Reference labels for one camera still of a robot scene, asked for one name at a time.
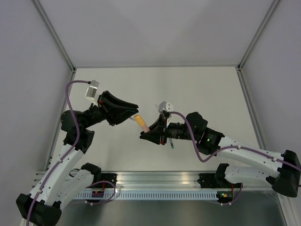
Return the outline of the green fineliner pen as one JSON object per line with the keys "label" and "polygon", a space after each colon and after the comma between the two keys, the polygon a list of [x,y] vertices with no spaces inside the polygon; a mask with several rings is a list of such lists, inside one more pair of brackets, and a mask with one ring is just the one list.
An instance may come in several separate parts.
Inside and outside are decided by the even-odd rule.
{"label": "green fineliner pen", "polygon": [[173,142],[172,142],[172,139],[169,138],[168,140],[169,140],[169,143],[170,143],[170,145],[171,145],[171,148],[174,149],[174,144],[173,144]]}

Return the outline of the orange highlighter marker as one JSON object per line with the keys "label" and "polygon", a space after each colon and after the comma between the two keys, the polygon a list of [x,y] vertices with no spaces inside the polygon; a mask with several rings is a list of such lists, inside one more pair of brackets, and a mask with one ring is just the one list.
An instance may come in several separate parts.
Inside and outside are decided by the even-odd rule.
{"label": "orange highlighter marker", "polygon": [[141,129],[144,133],[150,132],[150,128],[146,124],[141,125]]}

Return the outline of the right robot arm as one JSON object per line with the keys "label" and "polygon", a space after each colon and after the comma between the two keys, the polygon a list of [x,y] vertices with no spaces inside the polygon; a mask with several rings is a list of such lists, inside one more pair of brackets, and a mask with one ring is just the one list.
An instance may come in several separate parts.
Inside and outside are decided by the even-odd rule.
{"label": "right robot arm", "polygon": [[220,156],[246,164],[241,168],[221,163],[214,175],[214,181],[220,187],[268,184],[281,195],[291,198],[298,195],[301,163],[293,151],[278,153],[244,145],[208,128],[208,122],[198,112],[184,116],[163,111],[151,126],[147,126],[139,115],[134,120],[142,129],[140,139],[157,145],[164,145],[169,139],[190,140],[202,163]]}

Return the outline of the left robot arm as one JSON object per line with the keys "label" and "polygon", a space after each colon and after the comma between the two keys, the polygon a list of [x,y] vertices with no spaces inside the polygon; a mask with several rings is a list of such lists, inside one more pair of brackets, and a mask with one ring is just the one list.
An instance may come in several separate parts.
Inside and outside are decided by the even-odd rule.
{"label": "left robot arm", "polygon": [[88,128],[103,121],[119,125],[138,113],[138,105],[122,101],[108,91],[87,94],[86,98],[92,103],[87,110],[69,109],[61,115],[61,130],[66,137],[55,163],[28,194],[20,194],[16,200],[27,226],[55,226],[76,195],[88,186],[102,183],[101,168],[91,163],[84,164],[75,177],[65,181],[92,144],[95,132]]}

